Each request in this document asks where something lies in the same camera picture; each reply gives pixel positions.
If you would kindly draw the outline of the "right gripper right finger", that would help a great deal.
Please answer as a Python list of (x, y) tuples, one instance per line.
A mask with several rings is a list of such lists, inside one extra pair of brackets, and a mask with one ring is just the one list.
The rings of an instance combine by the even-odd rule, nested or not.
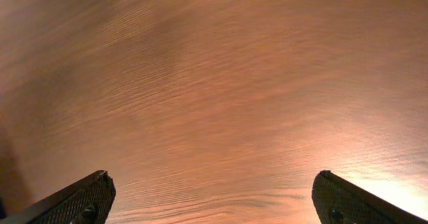
[(331, 171), (316, 175), (312, 201), (321, 224), (427, 224)]

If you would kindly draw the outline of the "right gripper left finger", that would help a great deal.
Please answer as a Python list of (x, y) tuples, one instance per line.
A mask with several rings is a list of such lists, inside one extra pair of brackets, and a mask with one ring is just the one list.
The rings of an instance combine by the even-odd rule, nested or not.
[(116, 196), (107, 171), (96, 171), (1, 224), (105, 224)]

